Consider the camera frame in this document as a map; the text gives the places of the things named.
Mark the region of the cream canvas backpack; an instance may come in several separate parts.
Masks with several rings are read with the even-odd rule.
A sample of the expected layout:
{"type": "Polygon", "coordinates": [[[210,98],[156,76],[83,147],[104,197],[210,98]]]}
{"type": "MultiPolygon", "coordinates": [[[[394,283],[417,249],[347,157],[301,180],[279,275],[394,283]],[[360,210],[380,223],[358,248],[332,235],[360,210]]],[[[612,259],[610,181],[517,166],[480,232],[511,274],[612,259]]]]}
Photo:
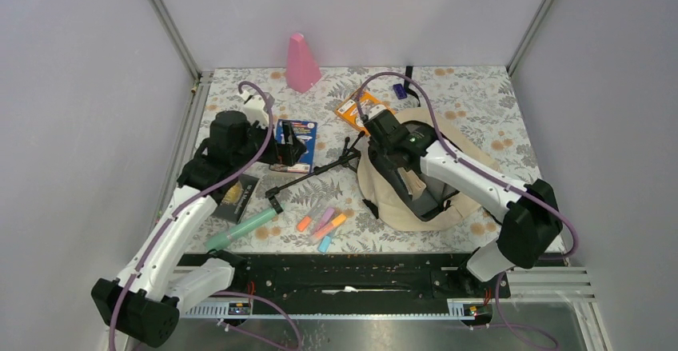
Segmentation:
{"type": "MultiPolygon", "coordinates": [[[[394,111],[397,120],[407,126],[409,130],[433,123],[428,110],[424,107],[409,107],[394,111]]],[[[463,133],[453,125],[441,127],[446,138],[471,158],[493,170],[499,171],[499,163],[486,152],[475,146],[463,133]]],[[[438,231],[447,230],[467,218],[471,213],[479,210],[480,204],[472,198],[462,194],[454,194],[452,186],[442,181],[428,178],[424,175],[414,182],[414,196],[411,200],[410,192],[405,185],[405,198],[394,190],[378,171],[371,161],[374,156],[372,148],[361,150],[361,160],[357,167],[357,180],[363,196],[363,203],[370,213],[381,219],[386,225],[400,231],[438,231]]]]}

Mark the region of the orange activity book box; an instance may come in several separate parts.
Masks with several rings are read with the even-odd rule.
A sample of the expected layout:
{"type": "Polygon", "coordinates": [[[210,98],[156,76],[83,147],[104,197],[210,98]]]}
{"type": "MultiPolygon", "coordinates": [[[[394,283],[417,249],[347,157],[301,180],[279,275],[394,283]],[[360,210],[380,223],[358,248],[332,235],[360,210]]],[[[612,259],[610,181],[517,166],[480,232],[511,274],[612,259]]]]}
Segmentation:
{"type": "MultiPolygon", "coordinates": [[[[364,91],[360,97],[361,110],[365,116],[371,118],[383,110],[391,111],[388,102],[374,97],[371,93],[364,91]]],[[[369,131],[365,128],[361,115],[359,114],[357,102],[355,97],[345,99],[335,110],[334,113],[344,122],[349,124],[355,130],[363,131],[369,135],[369,131]]]]}

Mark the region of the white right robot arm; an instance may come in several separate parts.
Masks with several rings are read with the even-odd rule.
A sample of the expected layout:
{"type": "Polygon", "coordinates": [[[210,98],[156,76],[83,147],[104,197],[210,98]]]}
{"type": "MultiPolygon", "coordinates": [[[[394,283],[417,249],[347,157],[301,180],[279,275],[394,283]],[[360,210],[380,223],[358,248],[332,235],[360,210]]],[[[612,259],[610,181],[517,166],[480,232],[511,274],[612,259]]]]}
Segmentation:
{"type": "Polygon", "coordinates": [[[399,231],[442,231],[483,208],[501,226],[498,238],[462,263],[458,284],[466,295],[481,295],[508,269],[533,267],[560,234],[548,183],[502,174],[487,153],[428,110],[375,106],[360,119],[369,139],[358,183],[378,219],[399,231]]]}

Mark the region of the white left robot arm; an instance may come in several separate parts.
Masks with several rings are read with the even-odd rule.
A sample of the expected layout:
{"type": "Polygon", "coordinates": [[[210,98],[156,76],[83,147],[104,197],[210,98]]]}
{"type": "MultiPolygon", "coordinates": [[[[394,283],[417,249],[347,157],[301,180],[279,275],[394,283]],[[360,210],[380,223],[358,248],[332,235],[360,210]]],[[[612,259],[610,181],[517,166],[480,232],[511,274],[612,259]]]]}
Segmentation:
{"type": "Polygon", "coordinates": [[[207,297],[222,290],[230,296],[250,290],[246,260],[219,249],[209,250],[202,265],[170,281],[197,229],[252,164],[289,165],[305,152],[292,130],[277,142],[270,94],[242,90],[240,96],[239,110],[222,111],[212,121],[208,137],[184,165],[166,211],[132,260],[114,279],[94,284],[91,297],[110,328],[110,348],[116,332],[151,347],[163,345],[179,317],[207,297]]]}

